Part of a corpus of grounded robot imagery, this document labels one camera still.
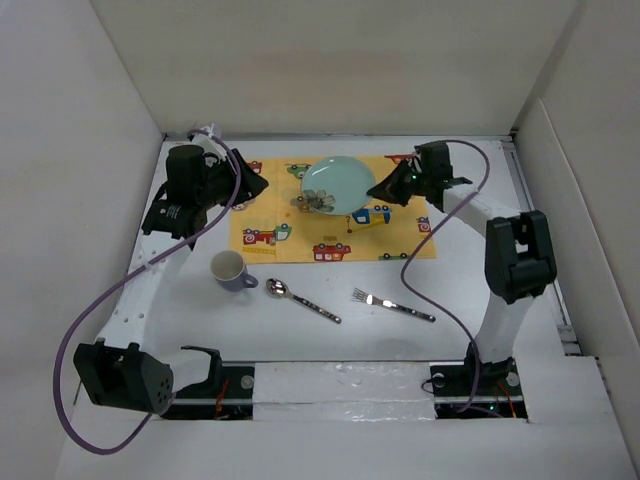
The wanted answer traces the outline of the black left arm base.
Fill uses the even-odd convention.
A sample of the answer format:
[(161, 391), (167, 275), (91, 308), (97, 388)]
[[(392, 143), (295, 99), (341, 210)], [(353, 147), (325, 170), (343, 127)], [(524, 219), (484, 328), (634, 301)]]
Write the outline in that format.
[(254, 363), (222, 363), (209, 379), (177, 393), (165, 420), (244, 421), (253, 419)]

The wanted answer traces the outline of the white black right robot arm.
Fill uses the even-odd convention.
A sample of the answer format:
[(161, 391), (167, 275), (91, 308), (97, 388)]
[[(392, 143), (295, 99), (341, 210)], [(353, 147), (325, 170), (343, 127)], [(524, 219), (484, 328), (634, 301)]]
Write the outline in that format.
[(513, 364), (513, 349), (525, 317), (546, 287), (557, 277), (549, 225), (539, 210), (520, 211), (483, 193), (479, 183), (457, 176), (450, 159), (450, 141), (433, 141), (414, 148), (368, 195), (407, 206), (422, 197), (456, 218), (485, 241), (484, 276), (490, 290), (477, 334), (469, 337), (458, 379), (463, 394), (474, 398), (494, 387)]

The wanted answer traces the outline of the green floral ceramic plate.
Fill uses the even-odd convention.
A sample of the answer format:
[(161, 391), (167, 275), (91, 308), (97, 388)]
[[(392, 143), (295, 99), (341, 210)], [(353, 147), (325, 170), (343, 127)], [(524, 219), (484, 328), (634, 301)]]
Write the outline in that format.
[(300, 192), (290, 204), (303, 213), (347, 215), (365, 207), (375, 176), (362, 161), (350, 156), (324, 158), (300, 177)]

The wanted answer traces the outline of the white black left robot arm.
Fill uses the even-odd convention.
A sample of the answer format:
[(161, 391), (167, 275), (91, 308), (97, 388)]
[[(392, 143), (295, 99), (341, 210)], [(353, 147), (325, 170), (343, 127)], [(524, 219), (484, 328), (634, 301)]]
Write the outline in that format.
[(97, 339), (79, 344), (73, 355), (94, 404), (157, 415), (187, 386), (205, 397), (222, 387), (217, 351), (186, 346), (160, 355), (152, 324), (197, 239), (213, 226), (208, 210), (227, 213), (268, 186), (238, 150), (208, 141), (171, 148), (165, 166), (166, 180), (145, 214), (138, 260), (117, 289), (116, 307)]

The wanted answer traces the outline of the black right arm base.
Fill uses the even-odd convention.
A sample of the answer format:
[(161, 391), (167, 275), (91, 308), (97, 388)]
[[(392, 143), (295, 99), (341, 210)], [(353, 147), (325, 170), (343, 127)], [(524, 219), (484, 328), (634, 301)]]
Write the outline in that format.
[(528, 418), (513, 360), (479, 374), (469, 362), (433, 362), (421, 389), (432, 396), (438, 420)]

